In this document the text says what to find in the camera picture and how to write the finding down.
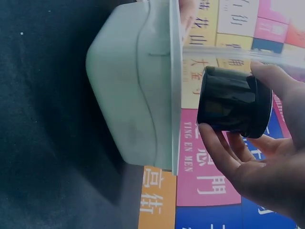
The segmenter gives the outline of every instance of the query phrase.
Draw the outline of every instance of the orange sign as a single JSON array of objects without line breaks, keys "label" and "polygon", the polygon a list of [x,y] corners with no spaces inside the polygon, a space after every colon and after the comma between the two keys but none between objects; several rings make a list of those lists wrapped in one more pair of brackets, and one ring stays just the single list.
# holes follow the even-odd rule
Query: orange sign
[{"label": "orange sign", "polygon": [[175,206],[176,177],[145,166],[138,229],[174,228]]}]

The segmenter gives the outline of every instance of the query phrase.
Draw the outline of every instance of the dark fabric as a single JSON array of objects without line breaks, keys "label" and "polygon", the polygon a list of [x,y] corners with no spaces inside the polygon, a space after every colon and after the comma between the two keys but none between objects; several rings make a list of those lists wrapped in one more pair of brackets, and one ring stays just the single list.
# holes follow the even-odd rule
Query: dark fabric
[{"label": "dark fabric", "polygon": [[137,228],[142,167],[122,161],[85,72],[123,2],[0,1],[0,229]]}]

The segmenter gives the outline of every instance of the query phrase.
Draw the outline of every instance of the blue sign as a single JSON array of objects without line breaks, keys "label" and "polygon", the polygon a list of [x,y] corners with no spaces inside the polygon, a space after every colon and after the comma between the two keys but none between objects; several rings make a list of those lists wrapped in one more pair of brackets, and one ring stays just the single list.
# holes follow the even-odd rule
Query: blue sign
[{"label": "blue sign", "polygon": [[[265,130],[265,135],[268,135],[273,138],[283,138],[283,133],[280,127],[280,124],[277,120],[276,114],[274,109],[272,109],[270,121],[268,124],[268,127]],[[257,148],[255,148],[249,141],[247,141],[244,138],[244,142],[248,145],[249,150],[251,150],[252,154],[255,156],[257,160],[263,160],[265,159],[265,156],[262,154],[261,151],[259,151]]]},{"label": "blue sign", "polygon": [[177,207],[175,229],[242,229],[241,205]]},{"label": "blue sign", "polygon": [[252,49],[253,50],[268,50],[274,53],[281,53],[283,49],[283,43],[273,42],[259,38],[253,38]]},{"label": "blue sign", "polygon": [[289,218],[265,209],[242,198],[244,229],[296,229],[296,224]]}]

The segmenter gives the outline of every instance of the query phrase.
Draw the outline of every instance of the black lens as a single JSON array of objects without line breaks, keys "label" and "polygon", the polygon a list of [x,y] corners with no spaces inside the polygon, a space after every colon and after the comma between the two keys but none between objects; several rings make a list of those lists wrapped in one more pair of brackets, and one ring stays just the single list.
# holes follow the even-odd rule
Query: black lens
[{"label": "black lens", "polygon": [[[258,83],[259,88],[263,87],[261,96],[257,96],[260,93]],[[257,112],[260,106],[264,109],[263,113]],[[267,127],[271,106],[271,90],[252,75],[205,67],[197,115],[198,124],[207,123],[214,130],[239,132],[242,136],[257,138]]]}]

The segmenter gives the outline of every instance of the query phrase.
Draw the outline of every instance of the white plastic container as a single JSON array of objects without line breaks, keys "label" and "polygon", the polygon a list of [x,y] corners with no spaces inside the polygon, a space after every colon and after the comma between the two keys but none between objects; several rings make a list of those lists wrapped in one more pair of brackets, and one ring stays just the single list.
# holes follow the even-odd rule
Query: white plastic container
[{"label": "white plastic container", "polygon": [[86,60],[95,97],[123,159],[177,174],[182,43],[177,0],[117,7]]}]

